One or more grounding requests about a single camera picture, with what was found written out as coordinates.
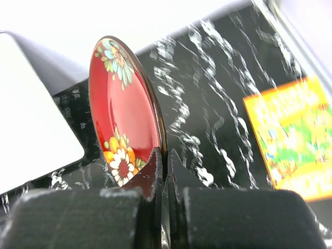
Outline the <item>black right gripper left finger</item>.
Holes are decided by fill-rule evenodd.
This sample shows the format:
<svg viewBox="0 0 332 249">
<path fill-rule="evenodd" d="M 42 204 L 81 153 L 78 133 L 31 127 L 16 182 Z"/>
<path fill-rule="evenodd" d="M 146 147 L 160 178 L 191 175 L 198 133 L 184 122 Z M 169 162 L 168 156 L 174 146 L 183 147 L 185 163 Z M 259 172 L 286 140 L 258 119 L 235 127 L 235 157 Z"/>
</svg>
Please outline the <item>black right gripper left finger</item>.
<svg viewBox="0 0 332 249">
<path fill-rule="evenodd" d="M 32 190 L 14 205 L 1 248 L 161 248 L 162 156 L 124 187 Z"/>
</svg>

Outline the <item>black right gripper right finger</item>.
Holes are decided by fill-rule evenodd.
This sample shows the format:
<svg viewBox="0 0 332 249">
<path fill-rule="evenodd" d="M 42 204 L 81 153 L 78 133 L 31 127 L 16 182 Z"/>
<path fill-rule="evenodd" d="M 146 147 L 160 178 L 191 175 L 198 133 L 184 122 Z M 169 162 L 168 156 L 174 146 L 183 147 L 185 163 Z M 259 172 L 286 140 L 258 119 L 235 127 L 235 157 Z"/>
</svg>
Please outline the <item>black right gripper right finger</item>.
<svg viewBox="0 0 332 249">
<path fill-rule="evenodd" d="M 304 199 L 289 190 L 207 188 L 169 153 L 171 248 L 326 248 Z"/>
</svg>

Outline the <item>red floral bowl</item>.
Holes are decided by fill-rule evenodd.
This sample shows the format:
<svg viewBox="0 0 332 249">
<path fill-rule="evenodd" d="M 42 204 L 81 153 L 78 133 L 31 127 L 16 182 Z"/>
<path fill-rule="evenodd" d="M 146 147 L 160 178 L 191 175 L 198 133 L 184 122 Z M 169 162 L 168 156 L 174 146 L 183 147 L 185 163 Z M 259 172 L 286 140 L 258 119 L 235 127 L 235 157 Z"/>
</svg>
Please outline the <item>red floral bowl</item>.
<svg viewBox="0 0 332 249">
<path fill-rule="evenodd" d="M 161 108 L 141 62 L 119 38 L 96 44 L 89 68 L 93 125 L 108 170 L 120 187 L 147 164 L 155 147 L 167 157 Z"/>
</svg>

